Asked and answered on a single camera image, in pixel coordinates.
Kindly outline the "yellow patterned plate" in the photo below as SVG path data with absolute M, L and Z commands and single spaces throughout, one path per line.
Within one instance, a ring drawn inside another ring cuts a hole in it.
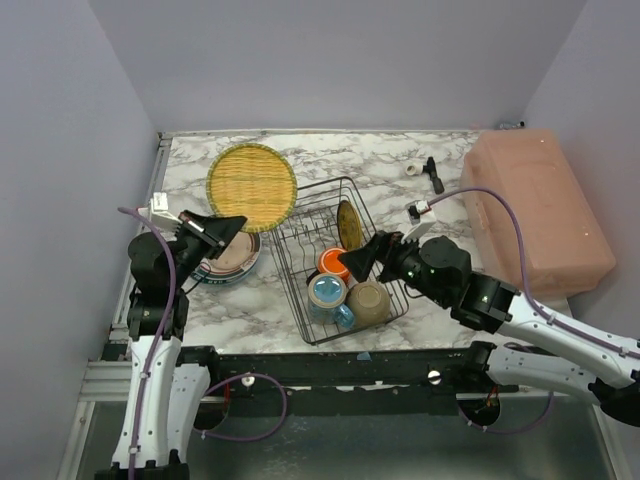
M 337 230 L 342 248 L 351 251 L 363 245 L 362 225 L 355 207 L 348 200 L 342 200 L 337 209 Z

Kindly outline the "beige ceramic bowl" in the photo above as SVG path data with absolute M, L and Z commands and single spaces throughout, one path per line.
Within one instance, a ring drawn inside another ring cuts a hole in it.
M 354 314 L 356 328 L 372 327 L 387 321 L 391 300 L 380 283 L 367 281 L 358 283 L 349 290 L 346 306 Z

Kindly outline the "yellow woven bamboo plate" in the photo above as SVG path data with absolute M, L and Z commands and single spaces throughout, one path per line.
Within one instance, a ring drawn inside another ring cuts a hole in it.
M 298 186 L 292 166 L 279 152 L 244 143 L 226 149 L 213 161 L 205 191 L 215 215 L 244 216 L 244 232 L 264 233 L 291 215 Z

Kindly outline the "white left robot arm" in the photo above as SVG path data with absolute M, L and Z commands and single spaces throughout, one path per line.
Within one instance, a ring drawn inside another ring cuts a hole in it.
M 134 291 L 127 317 L 131 381 L 110 467 L 97 479 L 187 479 L 186 456 L 199 403 L 216 377 L 212 347 L 184 347 L 189 299 L 183 285 L 203 259 L 218 258 L 243 229 L 244 216 L 185 210 L 153 223 L 139 210 L 122 213 L 146 232 L 128 246 Z

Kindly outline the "orange mug black handle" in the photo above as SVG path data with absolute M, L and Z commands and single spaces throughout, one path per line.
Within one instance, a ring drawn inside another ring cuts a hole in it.
M 314 277 L 321 273 L 329 273 L 337 275 L 346 285 L 349 285 L 351 274 L 339 260 L 339 256 L 345 252 L 346 250 L 341 247 L 325 249 L 317 259 L 316 269 L 307 276 L 306 284 L 309 284 Z

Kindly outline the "blue butterfly mug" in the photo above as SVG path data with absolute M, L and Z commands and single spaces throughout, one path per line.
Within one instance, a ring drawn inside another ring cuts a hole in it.
M 346 305 L 348 288 L 337 275 L 319 273 L 307 286 L 308 313 L 320 325 L 334 324 L 344 329 L 355 325 L 355 315 Z

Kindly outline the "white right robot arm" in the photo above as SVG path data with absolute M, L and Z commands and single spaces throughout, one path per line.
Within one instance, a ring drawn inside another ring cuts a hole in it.
M 496 385 L 527 385 L 595 404 L 609 417 L 639 424 L 639 343 L 584 324 L 473 271 L 470 254 L 444 236 L 424 243 L 380 231 L 339 261 L 359 282 L 375 263 L 381 283 L 399 280 L 466 328 L 530 343 L 531 353 L 474 343 L 469 367 Z

